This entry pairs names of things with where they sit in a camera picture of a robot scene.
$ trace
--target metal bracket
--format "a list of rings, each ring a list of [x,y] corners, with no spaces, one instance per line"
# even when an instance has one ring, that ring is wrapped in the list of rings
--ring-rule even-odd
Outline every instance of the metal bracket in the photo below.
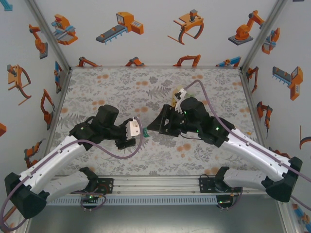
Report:
[[[199,178],[200,185],[200,193],[240,193],[241,188],[229,188],[226,191],[222,192],[217,189],[215,186],[215,178],[214,177],[202,177]]]
[[[95,193],[99,194],[111,194],[113,191],[113,179],[112,178],[99,178],[98,189]]]

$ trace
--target conveyor illustration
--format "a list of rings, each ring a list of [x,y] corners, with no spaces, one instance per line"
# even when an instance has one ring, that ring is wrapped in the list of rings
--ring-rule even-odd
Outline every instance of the conveyor illustration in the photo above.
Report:
[[[300,84],[303,82],[303,72],[300,67],[296,67],[291,74],[278,67],[273,67],[272,74],[279,81],[287,84],[287,87],[291,90],[291,100],[295,100],[300,95]]]
[[[144,33],[144,27],[141,23],[134,20],[134,15],[128,12],[118,12],[117,13],[118,24],[108,30],[107,32],[96,37],[96,40],[107,44],[113,38],[117,38],[118,35],[122,33],[129,33],[131,31],[141,35]]]

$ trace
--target small object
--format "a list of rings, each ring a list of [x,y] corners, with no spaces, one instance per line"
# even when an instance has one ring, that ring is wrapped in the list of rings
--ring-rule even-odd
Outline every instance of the small object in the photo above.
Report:
[[[31,147],[31,149],[24,150],[24,154],[25,154],[24,160],[26,161],[27,168],[30,168],[31,166],[35,165],[38,162],[37,160],[33,160],[31,162],[30,158],[39,152],[39,147],[44,140],[45,138],[37,142],[35,146]]]
[[[144,33],[144,26],[134,20],[134,15],[128,12],[117,13],[118,25],[108,30],[107,32],[96,37],[96,40],[107,44],[113,38],[117,38],[118,35],[122,36],[123,32],[129,33],[131,31],[141,35]]]
[[[252,13],[250,13],[248,15],[249,20],[247,22],[247,24],[243,24],[241,25],[238,29],[237,29],[237,33],[236,35],[233,35],[231,37],[228,38],[229,41],[231,41],[232,43],[234,43],[235,45],[241,45],[244,44],[248,41],[253,40],[253,38],[249,35],[249,32],[252,29],[252,26],[254,24],[254,22],[256,22],[257,24],[260,25],[260,29],[263,26],[264,20],[262,20],[259,16],[258,16],[258,11],[255,10]]]
[[[248,81],[250,79],[252,79],[253,73],[255,73],[255,83],[254,83],[254,87],[253,87],[253,90],[252,90],[252,94],[257,89],[258,69],[259,69],[258,67],[255,67],[254,69],[248,68],[248,71],[246,72],[246,77],[247,77]]]
[[[134,64],[137,67],[144,67],[145,64],[142,63],[138,57],[134,57],[133,59],[130,59],[130,61],[125,65],[126,67],[130,67],[132,64]]]
[[[300,67],[296,67],[291,74],[278,67],[273,67],[272,74],[274,77],[287,84],[287,87],[291,90],[292,101],[300,95],[300,84],[303,82],[303,72]]]
[[[182,86],[177,86],[177,88],[173,91],[172,102],[171,102],[171,106],[172,107],[176,107],[178,99],[176,98],[175,94],[177,94],[180,91],[181,88],[183,88],[183,87]]]
[[[267,129],[267,137],[268,137],[268,132],[269,132],[269,128],[270,128],[270,117],[271,117],[271,113],[272,113],[273,109],[269,105],[268,106],[263,105],[262,101],[260,101],[257,104],[257,113],[258,113],[259,119],[261,119],[263,117],[263,111],[266,111],[266,117],[264,120],[264,124],[265,124],[266,129]]]
[[[57,42],[62,45],[70,45],[78,39],[75,32],[75,27],[71,26],[68,19],[60,14],[56,14],[55,21],[51,24],[55,27],[53,33]]]
[[[197,55],[197,56],[188,56],[187,55],[185,57],[179,58],[178,62],[175,65],[173,65],[173,67],[181,67],[182,62],[185,60],[193,60],[192,66],[196,67],[198,65],[200,59],[201,59],[201,55]]]
[[[182,101],[185,100],[186,93],[187,92],[185,91],[185,89],[181,88],[180,91],[175,94],[175,99],[177,101],[175,111],[177,111],[180,114],[183,114],[183,110],[181,109],[180,104]]]
[[[196,10],[190,11],[189,14],[183,15],[179,17],[179,19],[183,21],[184,23],[179,23],[178,21],[174,20],[174,23],[177,23],[181,27],[181,30],[180,30],[181,32],[179,34],[178,40],[168,35],[170,39],[173,39],[174,41],[177,41],[180,44],[184,45],[182,41],[184,34],[191,36],[193,39],[199,38],[204,28],[204,22],[203,22],[204,19],[198,15],[198,12]],[[191,28],[196,27],[196,26],[200,26],[200,29],[196,35],[193,36],[187,32]]]
[[[9,4],[7,0],[0,0],[0,2],[4,6],[4,11],[13,11],[13,5]]]
[[[0,123],[0,137],[6,133],[6,126]]]
[[[56,93],[60,92],[62,90],[61,85],[61,79],[60,79],[60,72],[63,71],[60,65],[57,61],[55,61],[55,70],[54,70],[54,76],[55,76],[55,84],[56,84]]]
[[[261,46],[262,52],[266,54],[270,54],[270,52],[274,49],[276,46],[276,42],[280,36],[280,28],[277,28],[275,31],[272,30],[270,32],[270,35],[266,38],[263,45]]]
[[[153,136],[158,135],[156,131],[148,130],[147,128],[143,128],[142,133],[144,137],[153,137]]]
[[[53,111],[51,113],[49,113],[48,111],[46,111],[44,109],[45,98],[47,98],[48,101],[50,102],[50,104],[52,105]],[[41,111],[43,112],[44,121],[47,123],[47,130],[49,130],[50,127],[51,127],[51,122],[52,122],[54,111],[55,111],[55,105],[54,105],[52,99],[50,98],[50,95],[48,94],[46,89],[43,89],[43,96],[41,98],[41,105],[40,105],[40,107],[41,107]]]
[[[37,50],[39,50],[40,59],[47,57],[48,56],[48,43],[42,43],[40,37],[38,36],[37,32],[41,31],[39,27],[33,27],[31,26],[31,24],[29,24],[29,31],[35,37],[35,47],[37,48]]]
[[[94,62],[91,62],[90,60],[86,59],[85,57],[80,57],[79,58],[79,65],[77,65],[77,67],[84,67],[84,64],[87,63],[93,67],[101,67],[97,64],[95,64]]]
[[[235,57],[232,59],[227,59],[223,62],[218,63],[217,67],[228,67],[230,65],[233,65],[233,67],[238,67],[240,63],[241,57]]]
[[[126,124],[126,135],[127,135],[127,140],[137,135],[140,135],[139,125],[135,119],[133,119],[133,121],[129,121]]]
[[[16,87],[25,98],[21,103],[18,104],[20,106],[26,100],[31,98],[31,96],[28,96],[23,90],[23,88],[31,84],[30,78],[27,72],[24,70],[24,68],[20,67],[19,65],[16,66],[7,65],[7,71],[8,71],[8,84],[14,83],[14,86],[10,87],[8,90],[10,91]],[[22,73],[26,76],[26,79],[28,81],[28,83],[24,86],[21,81]]]

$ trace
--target cable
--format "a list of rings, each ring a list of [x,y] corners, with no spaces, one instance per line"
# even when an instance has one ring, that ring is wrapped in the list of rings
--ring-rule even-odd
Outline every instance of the cable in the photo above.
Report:
[[[213,113],[213,115],[214,115],[215,118],[217,119],[217,121],[221,124],[221,126],[223,126],[223,128],[224,128],[225,130],[227,130],[230,134],[232,134],[233,136],[235,136],[237,139],[239,139],[239,140],[241,140],[242,142],[244,142],[244,143],[247,144],[248,141],[246,141],[244,138],[242,138],[242,137],[238,136],[237,134],[235,134],[234,132],[232,132],[232,131],[222,122],[222,120],[220,120],[220,118],[217,116],[216,112],[214,111],[213,106],[211,105],[211,103],[210,103],[210,101],[209,101],[209,99],[208,99],[208,96],[207,96],[206,90],[205,90],[205,88],[204,88],[204,86],[203,86],[203,83],[202,83],[200,80],[197,79],[197,80],[193,81],[190,85],[188,85],[188,86],[185,87],[184,89],[187,90],[188,88],[190,88],[190,87],[191,87],[192,85],[194,85],[195,83],[199,83],[199,84],[200,84],[200,86],[201,86],[201,88],[202,88],[202,91],[203,91],[203,94],[204,94],[204,96],[205,96],[205,99],[206,99],[206,101],[207,101],[207,104],[208,104],[208,106],[209,106],[211,112]],[[251,146],[252,148],[258,150],[259,152],[261,152],[261,153],[267,155],[268,157],[270,157],[271,159],[273,159],[274,161],[276,161],[279,165],[281,165],[281,166],[287,168],[288,170],[292,171],[293,173],[295,173],[295,174],[298,175],[298,176],[301,176],[302,178],[304,178],[305,180],[307,180],[308,182],[311,183],[311,178],[310,178],[310,177],[307,177],[306,175],[302,174],[301,172],[296,171],[295,169],[293,169],[293,168],[291,168],[290,166],[288,166],[287,164],[281,162],[279,159],[273,157],[272,155],[270,155],[269,153],[265,152],[264,150],[262,150],[261,148],[257,147],[256,145],[254,145],[254,144],[252,144],[252,143],[249,143],[249,146]],[[308,210],[311,210],[311,208],[308,207],[308,206],[306,206],[305,204],[303,204],[303,206],[304,206],[305,208],[307,208]]]
[[[205,173],[203,173],[203,174],[200,176],[200,178],[201,178],[202,176],[207,176],[207,178],[209,178],[209,175],[207,175],[207,174],[205,174]]]
[[[234,206],[236,206],[236,205],[239,203],[239,201],[241,200],[241,197],[242,197],[242,193],[243,193],[243,187],[241,187],[241,192],[240,192],[240,194],[238,195],[237,200],[236,200],[230,207],[226,208],[227,211],[228,211],[228,210],[231,210],[232,208],[234,208]],[[217,203],[217,205],[218,205],[218,207],[219,207],[221,210],[224,209],[219,203]]]
[[[302,201],[298,200],[296,197],[294,197],[293,195],[291,195],[291,198],[295,201],[297,201],[300,205],[302,205],[303,207],[305,207],[307,210],[311,211],[311,208],[309,206],[307,206],[305,203],[303,203]]]
[[[128,156],[117,156],[117,155],[114,155],[113,153],[110,153],[109,151],[107,151],[105,148],[103,148],[102,146],[100,145],[97,145],[96,143],[92,142],[92,141],[88,141],[88,140],[84,140],[84,139],[79,139],[79,140],[75,140],[73,142],[70,142],[66,145],[64,145],[62,148],[60,148],[58,151],[54,152],[51,156],[49,156],[46,160],[44,160],[41,164],[39,164],[34,170],[32,170],[30,172],[30,175],[33,175],[35,174],[42,166],[44,166],[49,160],[51,160],[53,157],[55,157],[59,151],[63,151],[64,149],[66,149],[67,147],[75,144],[75,143],[89,143],[99,149],[101,149],[102,151],[104,151],[105,153],[107,153],[108,155],[114,157],[114,158],[117,158],[117,159],[129,159],[131,157],[133,157],[140,149],[141,147],[141,144],[142,144],[142,141],[143,141],[143,132],[142,132],[142,125],[140,123],[140,120],[138,119],[138,117],[134,117],[134,119],[137,121],[138,125],[139,125],[139,129],[140,129],[140,137],[139,137],[139,144],[136,148],[136,150],[128,155]],[[17,230],[18,228],[20,228],[26,221],[26,219],[24,219],[20,224],[18,224],[16,227],[14,228],[9,228],[5,222],[3,221],[3,217],[4,217],[4,210],[5,210],[5,207],[7,205],[7,203],[9,202],[10,198],[13,196],[13,194],[16,192],[16,190],[18,190],[28,179],[30,178],[30,176],[26,176],[22,181],[20,181],[14,188],[13,190],[8,194],[8,196],[6,197],[4,203],[2,204],[2,207],[1,207],[1,210],[0,210],[0,226],[3,227],[4,230],[6,231],[9,231],[9,232],[12,232],[12,231],[15,231]]]
[[[191,137],[185,137],[185,136],[183,136],[182,134],[180,134],[180,136],[182,136],[183,138],[186,138],[186,139],[202,140],[201,138],[191,138]]]
[[[102,197],[104,198],[104,201],[101,204],[97,205],[96,207],[90,209],[90,212],[95,211],[95,210],[101,208],[107,202],[107,197],[105,195],[103,195]],[[86,208],[83,206],[83,201],[84,200],[87,200],[87,198],[81,199],[80,206],[85,210]]]

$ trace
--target green object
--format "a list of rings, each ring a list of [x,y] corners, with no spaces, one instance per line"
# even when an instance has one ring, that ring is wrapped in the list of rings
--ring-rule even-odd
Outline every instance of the green object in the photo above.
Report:
[[[144,137],[150,137],[150,135],[147,133],[147,128],[142,129],[142,134]]]

